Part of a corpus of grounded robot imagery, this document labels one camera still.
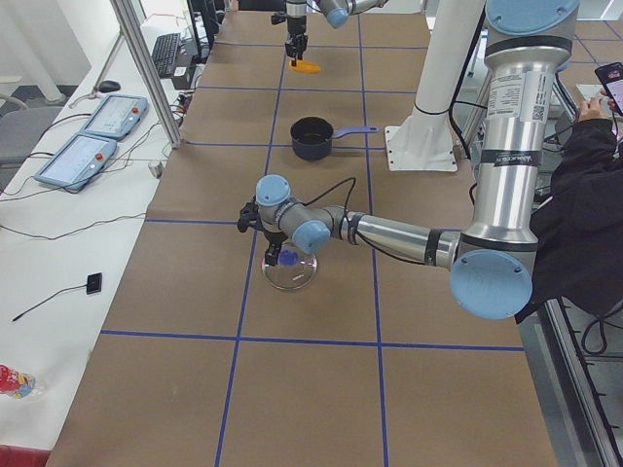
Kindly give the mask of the silver blue lid-side robot arm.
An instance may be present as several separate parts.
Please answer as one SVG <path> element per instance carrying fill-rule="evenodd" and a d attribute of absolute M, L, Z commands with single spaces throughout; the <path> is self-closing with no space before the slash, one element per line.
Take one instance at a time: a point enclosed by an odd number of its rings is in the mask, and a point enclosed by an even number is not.
<path fill-rule="evenodd" d="M 550 99 L 571 55 L 578 9 L 575 1 L 441 2 L 413 111 L 385 129 L 385 146 L 391 170 L 453 169 L 447 124 L 471 51 L 486 35 L 490 79 L 470 224 L 428 229 L 342 205 L 319 208 L 294 198 L 285 178 L 269 174 L 238 219 L 240 229 L 261 232 L 269 243 L 266 278 L 282 287 L 282 268 L 337 238 L 447 269 L 455 300 L 476 316 L 504 319 L 521 311 L 533 290 L 537 239 L 530 217 Z"/>

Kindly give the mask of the black corn-side gripper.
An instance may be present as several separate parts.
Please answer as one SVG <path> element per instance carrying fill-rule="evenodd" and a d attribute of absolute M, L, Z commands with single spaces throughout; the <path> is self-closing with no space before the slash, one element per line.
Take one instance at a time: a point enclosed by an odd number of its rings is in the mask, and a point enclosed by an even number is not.
<path fill-rule="evenodd" d="M 286 18 L 288 38 L 284 44 L 289 65 L 295 67 L 302 59 L 308 46 L 307 16 L 288 16 Z"/>

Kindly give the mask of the silver blue corn-side robot arm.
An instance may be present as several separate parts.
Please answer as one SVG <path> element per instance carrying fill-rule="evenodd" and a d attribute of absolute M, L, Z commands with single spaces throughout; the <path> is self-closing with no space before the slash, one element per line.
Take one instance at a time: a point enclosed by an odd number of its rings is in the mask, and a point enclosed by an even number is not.
<path fill-rule="evenodd" d="M 322 14 L 333 28 L 339 28 L 355 15 L 385 6 L 387 0 L 293 0 L 284 2 L 280 14 L 285 18 L 287 32 L 294 38 L 307 34 L 309 12 Z"/>

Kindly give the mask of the person's hand holding phone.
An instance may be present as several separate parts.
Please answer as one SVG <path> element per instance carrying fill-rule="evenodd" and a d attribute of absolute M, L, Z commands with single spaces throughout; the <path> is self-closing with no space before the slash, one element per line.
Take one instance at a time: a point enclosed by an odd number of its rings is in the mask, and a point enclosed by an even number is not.
<path fill-rule="evenodd" d="M 579 105 L 577 120 L 579 122 L 589 120 L 609 120 L 609 112 L 615 111 L 616 102 L 609 96 L 605 89 L 600 89 L 600 96 L 593 96 L 588 101 L 582 101 Z"/>

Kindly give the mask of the black lid-side gripper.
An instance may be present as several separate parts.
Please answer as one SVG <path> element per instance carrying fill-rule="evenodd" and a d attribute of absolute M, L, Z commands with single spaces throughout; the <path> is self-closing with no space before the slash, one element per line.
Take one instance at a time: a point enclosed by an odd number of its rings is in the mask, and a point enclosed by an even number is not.
<path fill-rule="evenodd" d="M 267 266 L 274 267 L 278 264 L 281 245 L 288 239 L 288 236 L 283 232 L 264 231 L 264 237 L 269 243 L 269 247 L 264 254 L 264 261 Z"/>

